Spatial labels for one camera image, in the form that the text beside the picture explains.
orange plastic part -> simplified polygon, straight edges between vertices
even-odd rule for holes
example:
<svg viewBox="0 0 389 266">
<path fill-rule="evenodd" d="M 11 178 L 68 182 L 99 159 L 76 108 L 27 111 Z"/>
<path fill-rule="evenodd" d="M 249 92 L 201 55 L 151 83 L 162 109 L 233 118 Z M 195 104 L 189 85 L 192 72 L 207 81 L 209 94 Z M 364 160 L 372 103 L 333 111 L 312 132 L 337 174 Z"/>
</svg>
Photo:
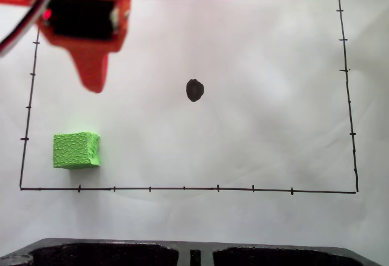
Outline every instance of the orange plastic part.
<svg viewBox="0 0 389 266">
<path fill-rule="evenodd" d="M 27 5 L 30 1 L 32 0 L 0 0 L 0 3 Z M 100 93 L 105 85 L 108 53 L 118 52 L 122 48 L 128 29 L 131 0 L 110 1 L 115 1 L 115 8 L 119 11 L 118 29 L 110 41 L 58 36 L 53 33 L 50 26 L 45 25 L 43 18 L 40 18 L 37 22 L 39 29 L 51 44 L 69 51 L 77 67 L 81 82 L 87 89 L 95 93 Z"/>
</svg>

white surface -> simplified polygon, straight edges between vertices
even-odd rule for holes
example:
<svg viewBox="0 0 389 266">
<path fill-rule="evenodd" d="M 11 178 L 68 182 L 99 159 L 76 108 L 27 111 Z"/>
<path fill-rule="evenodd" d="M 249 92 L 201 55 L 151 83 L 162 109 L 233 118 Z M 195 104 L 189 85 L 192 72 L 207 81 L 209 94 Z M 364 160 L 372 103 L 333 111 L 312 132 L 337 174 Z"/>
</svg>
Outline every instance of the white surface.
<svg viewBox="0 0 389 266">
<path fill-rule="evenodd" d="M 44 237 L 345 247 L 389 262 L 389 0 L 342 0 L 360 193 L 20 192 L 36 30 L 0 61 L 0 254 Z M 337 0 L 134 1 L 105 91 L 42 38 L 23 186 L 354 190 Z M 23 9 L 0 7 L 0 37 Z M 185 85 L 197 78 L 197 103 Z M 52 135 L 102 137 L 98 170 L 52 168 Z"/>
</svg>

green block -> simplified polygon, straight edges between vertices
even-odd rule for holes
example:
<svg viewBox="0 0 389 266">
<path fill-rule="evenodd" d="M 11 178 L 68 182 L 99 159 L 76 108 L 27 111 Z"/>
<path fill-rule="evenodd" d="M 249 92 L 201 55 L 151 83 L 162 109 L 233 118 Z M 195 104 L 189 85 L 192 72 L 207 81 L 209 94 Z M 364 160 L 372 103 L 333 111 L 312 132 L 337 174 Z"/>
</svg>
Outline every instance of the green block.
<svg viewBox="0 0 389 266">
<path fill-rule="evenodd" d="M 84 169 L 100 166 L 98 140 L 92 132 L 54 135 L 54 168 Z"/>
</svg>

black plastic base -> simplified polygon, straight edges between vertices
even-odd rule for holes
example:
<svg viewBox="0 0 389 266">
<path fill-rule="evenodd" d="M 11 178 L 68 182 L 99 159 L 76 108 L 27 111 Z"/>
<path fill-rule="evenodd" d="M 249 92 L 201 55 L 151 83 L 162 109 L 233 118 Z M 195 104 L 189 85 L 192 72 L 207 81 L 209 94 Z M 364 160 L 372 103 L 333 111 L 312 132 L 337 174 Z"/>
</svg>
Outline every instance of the black plastic base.
<svg viewBox="0 0 389 266">
<path fill-rule="evenodd" d="M 342 248 L 43 239 L 0 266 L 379 266 Z"/>
</svg>

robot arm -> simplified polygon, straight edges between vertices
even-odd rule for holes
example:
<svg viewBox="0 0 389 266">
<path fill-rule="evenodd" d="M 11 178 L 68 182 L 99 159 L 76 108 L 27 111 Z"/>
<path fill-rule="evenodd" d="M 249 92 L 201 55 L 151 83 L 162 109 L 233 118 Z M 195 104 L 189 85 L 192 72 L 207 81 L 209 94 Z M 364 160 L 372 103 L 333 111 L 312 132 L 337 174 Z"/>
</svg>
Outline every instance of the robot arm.
<svg viewBox="0 0 389 266">
<path fill-rule="evenodd" d="M 28 5 L 31 1 L 0 3 Z M 126 37 L 129 11 L 130 0 L 35 0 L 26 14 L 28 20 L 18 24 L 11 37 L 4 40 L 3 48 L 17 41 L 15 31 L 21 36 L 22 30 L 30 27 L 27 23 L 36 22 L 51 44 L 69 51 L 83 85 L 100 93 L 105 84 L 108 54 L 118 52 Z"/>
</svg>

